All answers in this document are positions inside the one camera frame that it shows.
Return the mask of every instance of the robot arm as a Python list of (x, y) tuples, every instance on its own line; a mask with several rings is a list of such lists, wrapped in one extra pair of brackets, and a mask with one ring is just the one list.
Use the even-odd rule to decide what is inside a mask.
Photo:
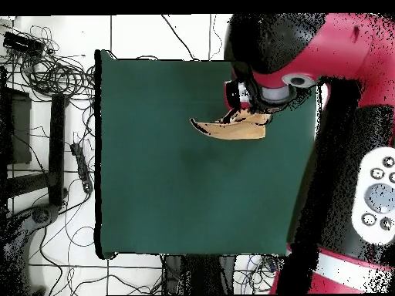
[[(389, 188), (374, 204), (356, 196), (361, 192), (357, 181), (365, 178), (360, 176), (363, 159), (377, 148), (388, 151), (393, 142), (394, 26), (368, 14), (231, 18), (225, 43), (225, 60), (232, 62), (234, 77), (225, 85), (230, 107), (276, 113), (297, 104), (313, 86), (329, 87), (296, 201), (287, 240), (292, 253), (280, 274), (278, 293), (309, 291), (320, 251), (361, 265), (395, 267), (395, 214), (373, 212), (383, 207), (378, 204), (383, 198), (391, 201), (395, 189), (386, 181)], [(366, 208), (380, 223), (363, 226), (356, 207)], [(384, 218), (390, 222), (386, 230), (380, 229)]]

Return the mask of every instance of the black cable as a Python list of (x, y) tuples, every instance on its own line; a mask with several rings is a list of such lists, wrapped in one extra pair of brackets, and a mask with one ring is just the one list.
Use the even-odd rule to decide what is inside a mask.
[[(14, 169), (14, 171), (25, 171), (25, 172), (30, 172), (30, 173), (40, 173), (42, 172), (41, 169)], [(77, 170), (62, 170), (62, 173), (78, 173)]]
[(90, 167), (90, 162), (92, 161), (92, 159), (94, 158), (95, 156), (92, 156), (90, 159), (89, 159), (89, 161), (88, 161), (88, 167)]
[(155, 295), (155, 294), (158, 292), (160, 286), (163, 287), (163, 275), (159, 276), (159, 278), (157, 279), (157, 281), (155, 281), (154, 286), (153, 286), (152, 289), (150, 290), (150, 293), (151, 293), (152, 295)]
[(217, 19), (217, 15), (218, 15), (218, 14), (215, 14), (215, 17), (214, 17), (213, 32), (214, 32), (214, 34), (219, 38), (219, 40), (221, 41), (221, 46), (219, 47), (218, 51), (217, 51), (214, 55), (212, 55), (212, 56), (210, 57), (210, 60), (211, 60), (215, 55), (217, 55), (217, 54), (221, 51), (222, 46), (223, 46), (222, 39), (219, 37), (219, 35), (216, 33), (216, 31), (215, 31), (215, 29), (214, 29), (214, 27), (215, 27), (215, 20)]
[[(70, 272), (70, 271), (73, 273), (73, 275), (72, 275), (72, 277), (71, 277), (71, 278), (73, 278), (73, 277), (74, 277), (74, 268), (70, 268), (69, 272)], [(65, 284), (65, 285), (63, 286), (63, 288), (62, 288), (60, 291), (58, 291), (56, 294), (54, 294), (53, 296), (56, 296), (56, 295), (62, 293), (62, 292), (66, 289), (67, 286), (69, 286), (69, 274), (67, 274), (67, 284)]]
[(86, 127), (86, 130), (87, 130), (88, 134), (91, 135), (91, 136), (93, 136), (93, 137), (95, 137), (95, 135), (92, 134), (92, 129), (89, 127), (89, 122), (90, 122), (90, 120), (92, 119), (92, 117), (95, 116), (94, 113), (92, 113), (91, 111), (92, 111), (92, 106), (91, 106), (90, 109), (89, 109), (90, 115), (89, 115), (88, 119), (86, 120), (86, 122), (85, 122), (85, 120), (84, 120), (85, 111), (83, 112), (83, 124), (84, 124), (84, 126)]
[(50, 264), (53, 264), (53, 265), (57, 266), (57, 267), (60, 269), (59, 278), (57, 279), (56, 283), (52, 286), (51, 291), (49, 292), (49, 295), (48, 295), (48, 296), (51, 296), (51, 294), (52, 294), (52, 292), (53, 292), (55, 286), (59, 283), (60, 278), (61, 278), (62, 275), (63, 275), (63, 270), (62, 270), (62, 268), (61, 268), (58, 264), (56, 264), (55, 262), (53, 262), (53, 261), (51, 261), (50, 259), (48, 259), (48, 258), (44, 255), (44, 253), (42, 252), (42, 244), (44, 243), (45, 238), (46, 238), (46, 227), (44, 228), (44, 237), (43, 237), (42, 240), (41, 240), (40, 247), (39, 247), (39, 251), (40, 251), (42, 257), (44, 257), (44, 259), (46, 259)]
[(176, 271), (174, 271), (172, 268), (170, 268), (170, 267), (168, 266), (168, 264), (166, 263), (166, 258), (162, 258), (162, 257), (160, 256), (160, 261), (162, 262), (162, 265), (163, 265), (166, 269), (169, 270), (169, 272), (173, 275), (174, 278), (178, 279), (178, 278), (180, 277), (180, 275), (179, 275)]
[(95, 149), (92, 148), (92, 143), (90, 142), (89, 139), (84, 139), (84, 138), (79, 137), (78, 133), (76, 133), (76, 135), (77, 135), (77, 137), (79, 138), (79, 140), (84, 140), (84, 141), (88, 142), (91, 151), (94, 151), (94, 150), (95, 150)]
[[(82, 204), (79, 205), (78, 210), (73, 214), (73, 216), (72, 216), (72, 218), (70, 219), (70, 221), (76, 216), (76, 214), (78, 213), (78, 211), (79, 211), (79, 209), (81, 208), (81, 206), (82, 206)], [(70, 238), (69, 235), (67, 234), (67, 236), (68, 236), (69, 239), (70, 239), (69, 249), (68, 249), (68, 251), (67, 251), (67, 261), (68, 261), (68, 269), (69, 269), (68, 274), (67, 274), (67, 285), (69, 285), (69, 287), (70, 287), (71, 290), (73, 290), (73, 289), (72, 289), (72, 285), (71, 285), (71, 280), (73, 279), (73, 276), (74, 276), (74, 269), (73, 269), (73, 268), (70, 268), (70, 264), (69, 264), (69, 252), (70, 252), (71, 243), (76, 244), (76, 243), (73, 241), (73, 238), (74, 238), (74, 237), (76, 236), (76, 234), (77, 234), (80, 230), (82, 230), (83, 228), (90, 228), (90, 229), (92, 229), (92, 228), (89, 227), (89, 226), (81, 227), (80, 229), (78, 229), (78, 230), (74, 233), (74, 235), (73, 235), (71, 238)], [(42, 243), (40, 244), (40, 252), (41, 252), (41, 254), (43, 255), (43, 252), (42, 252), (43, 245), (42, 245)], [(80, 245), (80, 244), (76, 244), (76, 245), (79, 246), (79, 247), (86, 247), (86, 246), (83, 246), (83, 245)], [(69, 279), (70, 271), (73, 271), (73, 275), (72, 275), (72, 277)], [(57, 279), (56, 283), (52, 286), (52, 291), (53, 291), (53, 289), (55, 288), (55, 286), (59, 283), (60, 278), (62, 277), (62, 274), (63, 274), (63, 272), (61, 272), (61, 274), (60, 274), (59, 278)], [(58, 291), (54, 296), (56, 296), (57, 294), (61, 293), (61, 292), (66, 288), (67, 285), (65, 285), (65, 287), (63, 287), (60, 291)]]
[(164, 15), (161, 15), (162, 18), (164, 19), (164, 21), (169, 25), (171, 31), (174, 33), (174, 35), (177, 37), (177, 39), (184, 45), (184, 47), (187, 49), (187, 51), (189, 52), (189, 55), (191, 56), (192, 60), (196, 60), (195, 57), (192, 56), (192, 53), (190, 51), (190, 49), (187, 47), (187, 45), (184, 43), (184, 41), (180, 38), (180, 36), (178, 36), (178, 34), (176, 33), (176, 31), (174, 31), (173, 26), (169, 23), (169, 21), (167, 20), (166, 17), (164, 17)]
[(110, 260), (107, 260), (106, 296), (108, 296), (108, 287), (110, 281), (109, 276), (110, 276)]
[(78, 144), (81, 146), (81, 143), (83, 143), (83, 141), (87, 141), (87, 142), (89, 143), (89, 145), (90, 145), (90, 149), (91, 149), (92, 151), (94, 151), (94, 149), (92, 148), (92, 143), (90, 142), (89, 139), (86, 139), (86, 137), (88, 136), (88, 134), (90, 134), (91, 136), (95, 137), (95, 136), (91, 133), (91, 132), (92, 132), (92, 129), (90, 129), (90, 128), (88, 127), (89, 121), (90, 121), (90, 119), (91, 119), (92, 116), (93, 116), (93, 114), (92, 114), (91, 116), (88, 117), (88, 120), (86, 121), (86, 123), (85, 123), (85, 121), (83, 120), (83, 124), (85, 125), (85, 131), (84, 131), (83, 137), (80, 138)]
[(39, 164), (39, 166), (40, 166), (40, 168), (41, 168), (41, 171), (42, 171), (42, 173), (44, 174), (44, 176), (45, 176), (45, 178), (46, 178), (46, 186), (49, 188), (48, 174), (46, 173), (44, 167), (43, 167), (42, 164), (40, 163), (40, 160), (39, 160), (39, 158), (37, 157), (37, 154), (35, 153), (34, 149), (33, 149), (27, 142), (25, 142), (24, 140), (20, 139), (20, 138), (17, 137), (15, 134), (14, 134), (14, 137), (15, 137), (17, 140), (19, 140), (19, 141), (21, 141), (22, 143), (24, 143), (25, 145), (27, 145), (27, 146), (30, 148), (30, 150), (33, 152), (33, 154), (34, 154), (34, 156), (35, 156), (35, 159), (37, 160), (37, 163)]
[(23, 133), (23, 132), (27, 132), (28, 130), (37, 130), (37, 129), (40, 129), (40, 128), (41, 128), (42, 133), (43, 133), (44, 135), (35, 135), (35, 134), (31, 134), (31, 133), (26, 133), (26, 135), (34, 136), (34, 137), (43, 137), (43, 138), (49, 139), (49, 136), (46, 135), (46, 132), (45, 132), (43, 126), (34, 127), (34, 128), (29, 128), (29, 129), (14, 129), (14, 130), (17, 131), (17, 132), (19, 132), (19, 133)]
[(96, 283), (96, 282), (99, 282), (99, 281), (103, 281), (103, 280), (105, 280), (105, 279), (107, 279), (107, 278), (109, 278), (109, 277), (115, 278), (115, 279), (117, 279), (120, 283), (122, 283), (122, 284), (124, 284), (124, 285), (126, 285), (126, 286), (128, 286), (128, 287), (133, 288), (133, 289), (134, 289), (133, 292), (138, 291), (140, 294), (150, 295), (150, 293), (146, 293), (146, 292), (140, 291), (141, 288), (148, 288), (148, 289), (150, 290), (150, 288), (149, 288), (148, 286), (136, 287), (136, 286), (133, 286), (133, 285), (128, 284), (127, 282), (121, 280), (119, 277), (117, 277), (117, 276), (114, 275), (114, 274), (109, 274), (108, 276), (105, 276), (105, 277), (96, 279), (96, 280), (94, 280), (94, 281), (83, 281), (82, 283), (79, 283), (78, 286), (76, 287), (76, 289), (72, 292), (71, 296), (73, 296), (73, 295), (76, 294), (77, 289), (78, 289), (81, 285), (83, 285), (83, 284), (93, 284), (93, 283)]
[[(73, 185), (73, 183), (76, 182), (77, 180), (79, 180), (79, 179), (75, 179), (75, 180), (72, 181), (72, 183), (69, 185), (69, 189), (70, 189), (70, 187)], [(80, 209), (81, 206), (82, 206), (82, 204), (80, 204), (80, 205), (78, 206), (78, 209), (76, 210), (76, 212), (73, 214), (72, 218), (71, 218), (69, 221), (67, 221), (67, 209), (68, 209), (68, 205), (69, 205), (69, 196), (70, 196), (70, 192), (68, 192), (68, 194), (67, 194), (67, 201), (66, 201), (67, 205), (66, 205), (66, 210), (65, 210), (65, 226), (64, 226), (64, 229), (66, 230), (66, 235), (67, 235), (67, 237), (69, 238), (70, 243), (73, 243), (73, 244), (76, 245), (77, 247), (88, 247), (88, 246), (94, 244), (94, 241), (93, 241), (92, 243), (88, 244), (88, 245), (81, 245), (81, 244), (77, 244), (76, 242), (74, 242), (73, 238), (69, 236), (69, 232), (68, 232), (68, 230), (67, 230), (67, 225), (68, 225), (68, 223), (74, 218), (74, 216), (78, 213), (79, 209)]]
[[(71, 244), (76, 244), (76, 243), (73, 241), (74, 237), (75, 237), (82, 229), (85, 229), (85, 228), (93, 229), (93, 228), (90, 227), (90, 226), (82, 226), (82, 227), (80, 227), (79, 229), (76, 230), (76, 232), (73, 234), (73, 236), (72, 236), (71, 238), (69, 238), (69, 239), (70, 239), (70, 243), (69, 243), (69, 249), (67, 250), (67, 264), (68, 264), (68, 269), (69, 269), (69, 271), (68, 271), (68, 273), (67, 273), (67, 285), (66, 285), (66, 286), (69, 286), (70, 294), (72, 294), (72, 292), (73, 292), (73, 277), (74, 277), (74, 269), (73, 269), (73, 268), (70, 268), (70, 249), (71, 249)], [(69, 279), (69, 275), (70, 275), (71, 271), (73, 271), (73, 275), (72, 275), (72, 276), (70, 277), (70, 279)]]
[[(32, 267), (54, 267), (52, 264), (29, 264)], [(96, 265), (82, 265), (82, 264), (59, 264), (60, 267), (90, 267), (97, 269), (107, 269), (104, 266), (96, 266)], [(162, 270), (162, 267), (146, 267), (146, 266), (118, 266), (113, 265), (111, 268), (122, 268), (122, 269), (153, 269), (153, 270)]]
[[(41, 37), (36, 37), (32, 34), (32, 28), (41, 29)], [(44, 51), (42, 57), (32, 58), (29, 55), (20, 54), (13, 50), (8, 51), (7, 56), (13, 59), (14, 69), (12, 75), (15, 73), (15, 65), (18, 65), (19, 73), (21, 74), (25, 85), (30, 87), (33, 94), (41, 101), (45, 101), (37, 96), (51, 96), (54, 93), (64, 93), (70, 99), (79, 100), (75, 98), (77, 95), (83, 94), (86, 89), (94, 89), (93, 71), (94, 68), (89, 68), (84, 71), (83, 66), (77, 60), (73, 59), (75, 55), (58, 56), (56, 51), (59, 46), (52, 40), (52, 33), (48, 28), (40, 28), (33, 26), (29, 33), (23, 33), (14, 30), (16, 35), (22, 35), (28, 39), (34, 39), (44, 44)], [(36, 67), (44, 68), (44, 71), (36, 71)]]
[[(61, 214), (64, 214), (65, 212), (68, 212), (68, 211), (74, 209), (75, 207), (78, 207), (78, 206), (84, 204), (85, 202), (87, 202), (87, 200), (88, 200), (89, 198), (90, 198), (90, 194), (87, 195), (87, 196), (85, 197), (85, 199), (84, 199), (82, 202), (80, 202), (80, 203), (78, 203), (78, 204), (76, 204), (76, 205), (74, 205), (74, 206), (72, 206), (72, 207), (70, 207), (70, 208), (68, 208), (68, 209), (66, 209), (66, 210), (64, 210), (64, 211), (59, 212), (59, 213), (58, 213), (58, 216), (60, 216)], [(74, 217), (75, 217), (75, 215), (73, 215), (72, 218), (71, 218), (67, 223), (69, 224), (69, 223), (73, 220)], [(53, 235), (52, 238), (49, 239), (42, 247), (46, 246), (51, 240), (53, 240), (53, 238), (56, 237), (64, 228), (65, 228), (65, 227), (63, 226), (63, 227), (62, 227), (55, 235)], [(35, 253), (33, 253), (33, 254), (29, 257), (29, 260), (32, 259), (32, 257), (33, 257), (34, 255), (36, 255), (37, 253), (39, 253), (39, 250), (37, 250)]]
[(210, 58), (211, 58), (211, 19), (212, 19), (212, 16), (210, 14), (210, 24), (208, 27), (208, 60), (210, 60)]
[(37, 198), (37, 199), (35, 199), (35, 201), (33, 202), (33, 204), (32, 204), (32, 207), (34, 207), (34, 205), (35, 205), (35, 202), (37, 202), (39, 199), (42, 199), (44, 196), (46, 196), (46, 195), (48, 195), (48, 193), (45, 193), (44, 195), (42, 195), (41, 197), (39, 197), (39, 198)]
[(113, 16), (110, 15), (110, 51), (113, 51)]
[[(245, 294), (245, 288), (243, 288), (243, 286), (245, 286), (245, 285), (250, 286), (253, 294), (255, 294), (256, 292), (262, 293), (262, 292), (270, 291), (272, 289), (272, 286), (266, 281), (265, 278), (274, 279), (274, 277), (275, 277), (274, 273), (276, 271), (281, 270), (283, 258), (282, 257), (274, 257), (272, 255), (262, 255), (261, 258), (262, 258), (262, 260), (259, 262), (259, 264), (257, 265), (257, 267), (254, 270), (238, 271), (238, 273), (241, 273), (245, 276), (243, 278), (242, 283), (239, 283), (238, 281), (234, 280), (234, 282), (236, 284), (241, 285), (240, 294)], [(269, 261), (271, 261), (274, 264), (273, 267), (270, 267)], [(261, 278), (259, 281), (255, 281), (256, 275), (258, 275)], [(260, 287), (259, 288), (256, 287), (257, 284), (260, 286), (262, 283), (266, 284), (267, 288), (262, 290)]]

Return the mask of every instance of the green surface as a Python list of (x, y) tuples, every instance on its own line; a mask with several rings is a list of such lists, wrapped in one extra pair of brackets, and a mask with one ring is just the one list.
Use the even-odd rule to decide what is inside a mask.
[(189, 119), (226, 114), (229, 62), (102, 60), (103, 251), (285, 253), (316, 98), (263, 140), (216, 140)]

